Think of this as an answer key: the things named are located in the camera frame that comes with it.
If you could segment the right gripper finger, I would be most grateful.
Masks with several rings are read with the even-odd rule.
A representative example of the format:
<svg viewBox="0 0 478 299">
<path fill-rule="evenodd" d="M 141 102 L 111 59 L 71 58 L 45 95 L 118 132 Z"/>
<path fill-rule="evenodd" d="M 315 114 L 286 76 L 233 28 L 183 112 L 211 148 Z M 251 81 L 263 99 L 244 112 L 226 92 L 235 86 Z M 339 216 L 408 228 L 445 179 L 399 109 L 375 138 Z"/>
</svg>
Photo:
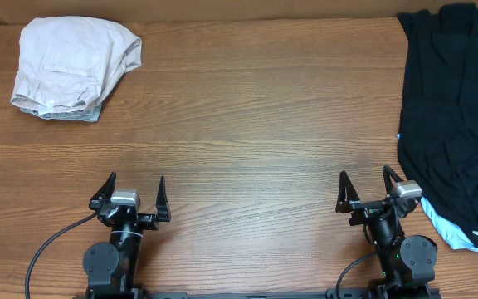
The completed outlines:
<svg viewBox="0 0 478 299">
<path fill-rule="evenodd" d="M 391 194 L 395 183 L 403 181 L 403 179 L 389 165 L 383 166 L 383 180 L 387 194 Z"/>
<path fill-rule="evenodd" d="M 360 204 L 360 198 L 345 171 L 339 174 L 339 193 L 335 207 L 336 213 L 350 213 Z"/>
</svg>

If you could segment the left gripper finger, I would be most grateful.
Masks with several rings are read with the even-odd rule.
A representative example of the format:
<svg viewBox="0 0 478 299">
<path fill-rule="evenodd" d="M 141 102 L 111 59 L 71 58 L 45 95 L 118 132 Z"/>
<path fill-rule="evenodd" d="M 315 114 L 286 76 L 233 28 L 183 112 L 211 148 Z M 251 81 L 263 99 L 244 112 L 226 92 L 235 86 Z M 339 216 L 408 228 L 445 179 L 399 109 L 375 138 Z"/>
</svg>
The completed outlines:
<svg viewBox="0 0 478 299">
<path fill-rule="evenodd" d="M 91 201 L 109 200 L 115 190 L 116 172 L 112 172 L 105 183 L 91 197 Z"/>
<path fill-rule="evenodd" d="M 159 222 L 169 222 L 171 220 L 171 211 L 168 205 L 163 176 L 160 178 L 155 207 L 157 209 L 157 219 Z"/>
</svg>

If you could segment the black t-shirt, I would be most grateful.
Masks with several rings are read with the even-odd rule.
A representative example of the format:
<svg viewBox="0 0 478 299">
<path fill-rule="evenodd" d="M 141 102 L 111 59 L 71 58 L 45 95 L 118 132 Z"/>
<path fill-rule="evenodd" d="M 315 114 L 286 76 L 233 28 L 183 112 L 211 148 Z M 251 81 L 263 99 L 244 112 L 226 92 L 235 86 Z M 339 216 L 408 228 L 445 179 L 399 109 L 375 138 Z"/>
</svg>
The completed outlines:
<svg viewBox="0 0 478 299">
<path fill-rule="evenodd" d="M 400 135 L 405 175 L 478 247 L 478 96 L 409 96 Z"/>
</svg>

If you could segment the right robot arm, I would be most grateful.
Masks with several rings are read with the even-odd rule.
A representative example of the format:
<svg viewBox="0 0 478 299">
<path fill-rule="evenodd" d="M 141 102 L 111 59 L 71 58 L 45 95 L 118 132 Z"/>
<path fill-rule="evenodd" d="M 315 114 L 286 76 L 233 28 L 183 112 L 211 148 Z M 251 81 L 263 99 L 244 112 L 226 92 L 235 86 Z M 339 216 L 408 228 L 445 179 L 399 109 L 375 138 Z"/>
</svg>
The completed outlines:
<svg viewBox="0 0 478 299">
<path fill-rule="evenodd" d="M 361 226 L 374 251 L 350 263 L 339 275 L 334 289 L 337 298 L 345 297 L 341 283 L 346 274 L 371 257 L 376 257 L 383 276 L 373 279 L 358 296 L 361 298 L 439 298 L 431 289 L 435 279 L 437 244 L 422 235 L 406 236 L 401 220 L 419 204 L 422 188 L 413 180 L 404 180 L 389 166 L 383 166 L 386 189 L 384 199 L 364 202 L 348 174 L 339 174 L 336 213 L 348 213 L 351 226 Z"/>
</svg>

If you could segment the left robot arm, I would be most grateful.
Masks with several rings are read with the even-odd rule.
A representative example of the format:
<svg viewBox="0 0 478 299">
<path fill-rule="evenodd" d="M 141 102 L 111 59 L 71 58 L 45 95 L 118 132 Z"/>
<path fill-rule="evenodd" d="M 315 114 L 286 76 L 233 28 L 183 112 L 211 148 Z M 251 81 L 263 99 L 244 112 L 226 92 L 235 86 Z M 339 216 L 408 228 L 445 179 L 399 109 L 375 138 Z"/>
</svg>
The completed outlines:
<svg viewBox="0 0 478 299">
<path fill-rule="evenodd" d="M 155 213 L 141 213 L 139 192 L 117 189 L 113 173 L 92 196 L 89 208 L 111 228 L 110 239 L 91 245 L 83 256 L 87 275 L 87 298 L 149 298 L 149 292 L 134 282 L 140 246 L 145 231 L 157 231 L 171 220 L 164 178 L 160 179 Z"/>
</svg>

